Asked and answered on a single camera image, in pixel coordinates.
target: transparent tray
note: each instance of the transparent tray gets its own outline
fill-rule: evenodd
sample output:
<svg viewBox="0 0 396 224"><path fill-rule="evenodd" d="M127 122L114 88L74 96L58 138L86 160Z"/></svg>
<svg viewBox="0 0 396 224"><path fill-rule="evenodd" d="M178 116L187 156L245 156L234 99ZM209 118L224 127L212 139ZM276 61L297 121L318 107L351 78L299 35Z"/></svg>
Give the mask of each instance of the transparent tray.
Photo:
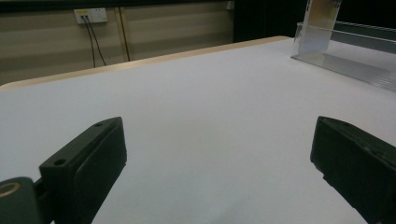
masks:
<svg viewBox="0 0 396 224"><path fill-rule="evenodd" d="M396 30L337 21L297 24L292 58L396 91Z"/></svg>

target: cable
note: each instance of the cable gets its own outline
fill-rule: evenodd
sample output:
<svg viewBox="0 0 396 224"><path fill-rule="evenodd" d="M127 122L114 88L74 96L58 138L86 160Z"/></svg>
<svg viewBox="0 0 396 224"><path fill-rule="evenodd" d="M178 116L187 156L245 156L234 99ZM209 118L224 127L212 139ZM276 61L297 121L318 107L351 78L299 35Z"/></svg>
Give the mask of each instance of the cable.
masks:
<svg viewBox="0 0 396 224"><path fill-rule="evenodd" d="M88 23L87 23L87 21L85 20L85 17L81 16L81 18L84 20L85 26L87 27L88 35L90 36L90 40L91 40L91 49L92 49L92 58L93 58L93 67L96 67L96 64L95 64L95 53L93 52L93 42L92 42L92 37L91 37L90 28L88 27Z"/></svg>
<svg viewBox="0 0 396 224"><path fill-rule="evenodd" d="M93 29L92 29L90 19L88 18L88 16L85 16L85 17L87 18L88 24L90 25L90 28L91 28L91 31L92 31L92 34L93 34L93 37L95 38L96 46L98 47L98 51L99 51L100 57L102 58L102 62L103 62L103 64L106 66L105 59L103 58L102 52L100 51L98 39L96 39L95 32L94 32Z"/></svg>

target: beige wall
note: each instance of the beige wall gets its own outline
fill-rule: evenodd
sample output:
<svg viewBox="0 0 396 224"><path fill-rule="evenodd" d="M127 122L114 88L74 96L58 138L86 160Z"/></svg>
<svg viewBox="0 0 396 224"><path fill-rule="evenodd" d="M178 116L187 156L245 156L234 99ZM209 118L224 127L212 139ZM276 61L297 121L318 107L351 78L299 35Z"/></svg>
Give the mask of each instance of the beige wall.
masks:
<svg viewBox="0 0 396 224"><path fill-rule="evenodd" d="M232 42L233 20L226 2L128 7L121 14L131 60ZM96 23L107 64L125 62L118 9L107 8ZM96 46L96 64L102 65ZM92 68L91 42L74 12L0 14L0 85Z"/></svg>

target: white tabletop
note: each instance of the white tabletop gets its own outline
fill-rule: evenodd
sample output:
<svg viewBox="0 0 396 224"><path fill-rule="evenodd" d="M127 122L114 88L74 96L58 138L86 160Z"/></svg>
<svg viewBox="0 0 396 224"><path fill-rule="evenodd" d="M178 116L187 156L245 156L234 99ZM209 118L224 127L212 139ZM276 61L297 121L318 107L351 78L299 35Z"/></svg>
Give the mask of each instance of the white tabletop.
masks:
<svg viewBox="0 0 396 224"><path fill-rule="evenodd" d="M396 93L290 58L292 40L0 92L0 179L121 116L94 223L364 223L309 160L318 116L396 145Z"/></svg>

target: white outlet plate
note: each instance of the white outlet plate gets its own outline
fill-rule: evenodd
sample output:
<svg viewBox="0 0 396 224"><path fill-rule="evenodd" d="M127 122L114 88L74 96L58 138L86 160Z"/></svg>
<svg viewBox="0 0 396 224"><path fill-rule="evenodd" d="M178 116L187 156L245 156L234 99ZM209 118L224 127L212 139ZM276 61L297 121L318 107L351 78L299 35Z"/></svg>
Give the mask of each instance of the white outlet plate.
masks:
<svg viewBox="0 0 396 224"><path fill-rule="evenodd" d="M75 16L78 24L84 24L85 21L81 17L88 17L91 23L107 21L106 9L99 8L81 8L75 9Z"/></svg>

